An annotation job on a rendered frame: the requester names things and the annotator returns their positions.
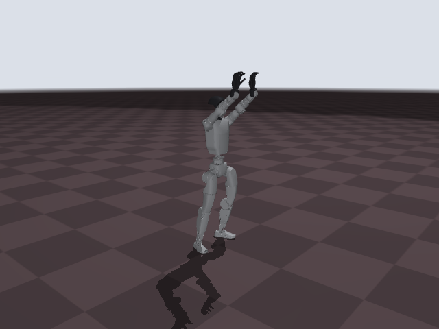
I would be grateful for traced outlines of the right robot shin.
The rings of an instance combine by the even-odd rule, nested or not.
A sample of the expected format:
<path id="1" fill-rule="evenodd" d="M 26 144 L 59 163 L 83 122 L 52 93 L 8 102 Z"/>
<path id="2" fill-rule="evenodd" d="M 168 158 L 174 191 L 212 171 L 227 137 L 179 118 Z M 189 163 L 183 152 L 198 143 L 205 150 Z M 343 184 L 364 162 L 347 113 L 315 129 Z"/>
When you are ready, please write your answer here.
<path id="1" fill-rule="evenodd" d="M 198 209 L 198 217 L 197 217 L 197 237 L 196 237 L 196 245 L 198 243 L 202 243 L 202 239 L 204 236 L 204 233 L 206 232 L 206 228 L 209 222 L 209 214 L 205 213 L 205 215 L 202 214 L 202 207 L 199 207 Z"/>

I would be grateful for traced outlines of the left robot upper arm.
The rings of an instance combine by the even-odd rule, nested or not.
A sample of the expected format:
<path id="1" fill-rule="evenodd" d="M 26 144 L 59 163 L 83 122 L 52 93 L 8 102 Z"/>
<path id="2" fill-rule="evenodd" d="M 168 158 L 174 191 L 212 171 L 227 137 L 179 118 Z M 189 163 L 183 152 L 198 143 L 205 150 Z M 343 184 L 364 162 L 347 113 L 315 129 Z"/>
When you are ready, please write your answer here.
<path id="1" fill-rule="evenodd" d="M 241 106 L 241 104 L 235 107 L 236 110 L 233 110 L 225 119 L 228 119 L 229 127 L 234 123 L 235 119 L 245 112 L 245 108 Z"/>

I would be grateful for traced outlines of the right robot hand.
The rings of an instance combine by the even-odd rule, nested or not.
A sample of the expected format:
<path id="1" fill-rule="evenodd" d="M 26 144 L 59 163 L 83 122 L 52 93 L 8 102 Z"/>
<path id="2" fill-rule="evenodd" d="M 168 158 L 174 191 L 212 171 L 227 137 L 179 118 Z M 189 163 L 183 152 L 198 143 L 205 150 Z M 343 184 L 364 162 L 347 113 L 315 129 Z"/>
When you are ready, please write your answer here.
<path id="1" fill-rule="evenodd" d="M 244 74 L 245 73 L 243 73 L 243 72 L 234 73 L 233 80 L 232 80 L 232 87 L 233 87 L 233 89 L 230 92 L 230 96 L 231 97 L 234 96 L 234 92 L 238 92 L 239 93 L 238 88 L 240 87 L 240 84 L 245 80 L 245 78 L 243 78 L 242 81 L 240 81 L 240 79 L 241 79 L 241 76 L 244 75 Z"/>

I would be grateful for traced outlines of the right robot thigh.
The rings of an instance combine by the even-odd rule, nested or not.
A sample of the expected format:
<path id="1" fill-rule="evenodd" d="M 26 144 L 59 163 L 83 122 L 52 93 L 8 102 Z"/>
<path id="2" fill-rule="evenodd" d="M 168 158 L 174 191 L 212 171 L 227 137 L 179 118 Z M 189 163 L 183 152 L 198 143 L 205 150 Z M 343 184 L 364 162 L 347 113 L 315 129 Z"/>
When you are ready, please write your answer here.
<path id="1" fill-rule="evenodd" d="M 217 192 L 217 176 L 215 175 L 215 170 L 211 169 L 203 173 L 202 181 L 206 183 L 203 189 L 202 214 L 205 215 L 205 213 L 208 213 L 210 215 Z"/>

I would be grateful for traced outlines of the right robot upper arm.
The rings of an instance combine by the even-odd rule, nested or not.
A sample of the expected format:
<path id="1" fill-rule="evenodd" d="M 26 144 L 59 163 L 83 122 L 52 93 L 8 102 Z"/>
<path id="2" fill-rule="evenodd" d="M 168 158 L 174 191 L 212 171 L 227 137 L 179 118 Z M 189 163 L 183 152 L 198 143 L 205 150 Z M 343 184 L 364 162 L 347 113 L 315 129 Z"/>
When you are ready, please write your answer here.
<path id="1" fill-rule="evenodd" d="M 209 115 L 209 117 L 205 120 L 203 120 L 202 124 L 204 126 L 204 129 L 208 132 L 209 130 L 213 129 L 214 122 L 217 121 L 218 117 L 222 117 L 226 114 L 226 111 L 218 107 L 212 114 Z"/>

